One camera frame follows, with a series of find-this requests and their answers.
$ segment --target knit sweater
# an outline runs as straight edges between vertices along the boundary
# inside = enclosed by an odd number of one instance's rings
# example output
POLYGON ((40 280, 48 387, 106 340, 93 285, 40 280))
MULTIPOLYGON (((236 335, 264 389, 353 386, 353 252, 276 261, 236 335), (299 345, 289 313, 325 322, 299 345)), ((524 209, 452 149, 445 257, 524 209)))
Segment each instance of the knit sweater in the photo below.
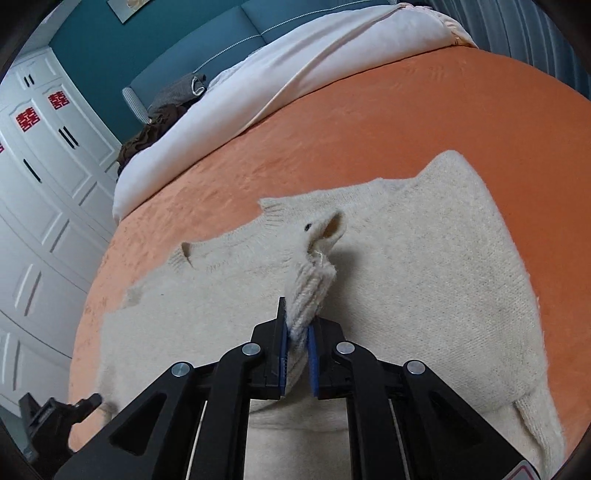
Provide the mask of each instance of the knit sweater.
POLYGON ((248 341, 285 294, 292 389, 279 402, 252 402, 245 478, 350 475, 344 401, 315 400, 306 376, 297 381, 306 363, 298 340, 320 306, 378 359, 423 360, 543 477, 557 470, 564 445, 535 295, 461 155, 441 154, 407 181, 261 207, 234 232, 181 245, 105 317, 98 391, 114 412, 172 363, 211 363, 248 341))

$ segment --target white sheet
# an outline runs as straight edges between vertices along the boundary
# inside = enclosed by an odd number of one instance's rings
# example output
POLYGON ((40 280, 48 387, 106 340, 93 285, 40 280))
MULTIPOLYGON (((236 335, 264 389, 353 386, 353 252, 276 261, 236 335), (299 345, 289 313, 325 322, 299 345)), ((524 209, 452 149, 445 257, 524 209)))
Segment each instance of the white sheet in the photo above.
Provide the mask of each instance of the white sheet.
POLYGON ((125 167, 115 188, 120 222, 203 157, 288 103, 355 73, 426 51, 474 45, 446 15, 410 4, 325 15, 223 72, 202 100, 125 167))

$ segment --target label sticker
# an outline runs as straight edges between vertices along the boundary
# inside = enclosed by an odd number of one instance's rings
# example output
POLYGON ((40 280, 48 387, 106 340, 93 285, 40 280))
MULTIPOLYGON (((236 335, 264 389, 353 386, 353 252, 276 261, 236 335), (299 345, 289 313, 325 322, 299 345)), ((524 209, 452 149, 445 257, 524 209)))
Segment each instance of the label sticker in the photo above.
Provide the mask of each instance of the label sticker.
POLYGON ((59 90, 56 93, 52 93, 49 97, 47 97, 55 110, 59 110, 61 107, 69 105, 70 101, 68 100, 66 94, 59 90))
POLYGON ((17 115, 18 126, 21 127, 23 132, 26 132, 33 125, 40 121, 41 119, 33 107, 29 107, 24 112, 21 112, 17 115))

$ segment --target metal screw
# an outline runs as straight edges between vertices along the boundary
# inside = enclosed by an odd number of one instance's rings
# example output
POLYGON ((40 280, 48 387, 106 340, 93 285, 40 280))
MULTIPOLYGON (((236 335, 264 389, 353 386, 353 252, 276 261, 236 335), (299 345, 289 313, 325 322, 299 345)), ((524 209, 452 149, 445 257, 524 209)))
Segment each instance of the metal screw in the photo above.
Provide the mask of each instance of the metal screw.
POLYGON ((341 342, 337 344, 336 351, 338 353, 342 353, 343 355, 348 355, 355 351, 355 345, 350 342, 341 342))
POLYGON ((423 362, 419 362, 418 360, 411 360, 407 364, 407 369, 413 375, 421 375, 425 373, 425 364, 423 362))
POLYGON ((242 347, 244 355, 252 356, 261 351, 261 346, 258 343, 247 343, 242 347))
POLYGON ((191 370, 191 367, 189 367, 188 364, 180 362, 178 364, 174 364, 173 367, 170 369, 170 372, 175 377, 184 377, 189 373, 189 370, 191 370))

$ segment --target blue gripper pad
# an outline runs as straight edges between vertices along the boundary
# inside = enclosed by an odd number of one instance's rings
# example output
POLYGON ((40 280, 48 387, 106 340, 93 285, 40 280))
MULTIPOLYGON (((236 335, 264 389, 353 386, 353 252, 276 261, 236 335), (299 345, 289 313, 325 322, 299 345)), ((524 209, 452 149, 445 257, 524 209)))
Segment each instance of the blue gripper pad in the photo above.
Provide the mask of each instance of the blue gripper pad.
POLYGON ((319 363, 318 353, 316 351, 316 338, 314 337, 314 327, 308 327, 308 366, 310 370, 310 388, 312 394, 318 398, 320 392, 319 385, 319 363))
POLYGON ((285 395, 285 385, 287 384, 287 325, 283 322, 281 333, 281 350, 279 356, 280 370, 279 370, 279 388, 281 396, 285 395))

